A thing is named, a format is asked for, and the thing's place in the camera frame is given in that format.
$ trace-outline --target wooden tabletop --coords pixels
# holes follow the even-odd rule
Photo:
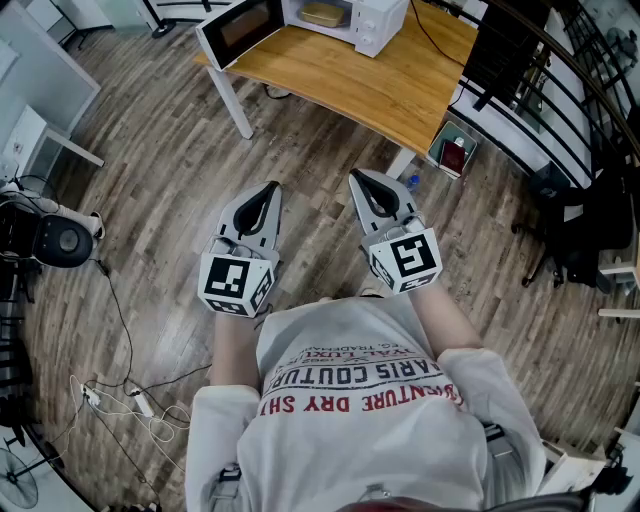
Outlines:
[[[424,2],[415,5],[442,51],[466,63],[477,31]],[[204,52],[195,62],[210,65]],[[227,71],[324,105],[424,157],[462,69],[429,41],[409,4],[402,29],[375,58],[339,39],[287,26]]]

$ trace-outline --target office chair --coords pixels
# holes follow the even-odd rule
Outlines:
[[[598,257],[604,249],[624,249],[632,239],[631,198],[623,172],[609,169],[587,189],[571,188],[568,179],[553,163],[542,168],[529,185],[540,210],[540,222],[532,228],[514,223],[515,234],[525,231],[545,244],[545,251],[530,276],[522,279],[528,287],[548,259],[553,259],[553,286],[569,281],[598,287],[610,293],[612,284],[598,271]],[[565,222],[565,207],[582,207],[582,213]]]
[[[0,205],[0,257],[7,261],[78,267],[91,256],[93,242],[84,226],[66,217],[12,200]]]

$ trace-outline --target white t-shirt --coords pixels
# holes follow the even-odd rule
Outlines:
[[[500,357],[447,350],[434,362],[429,352],[406,295],[270,315],[262,396],[246,386],[195,396],[188,511],[334,512],[377,497],[371,485],[472,510],[534,495],[544,452]],[[502,427],[510,455],[493,458],[483,423]],[[237,495],[216,498],[233,463]]]

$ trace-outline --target person's left arm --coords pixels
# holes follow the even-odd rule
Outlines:
[[[211,386],[193,400],[185,490],[189,512],[209,512],[211,493],[227,466],[237,463],[237,445],[256,416],[260,377],[253,319],[217,314]]]

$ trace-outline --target black and white marker cube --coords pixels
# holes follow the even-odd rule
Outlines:
[[[256,316],[275,282],[269,260],[203,253],[198,297],[213,311]]]
[[[431,228],[371,245],[369,264],[393,293],[427,285],[442,272],[440,251]]]

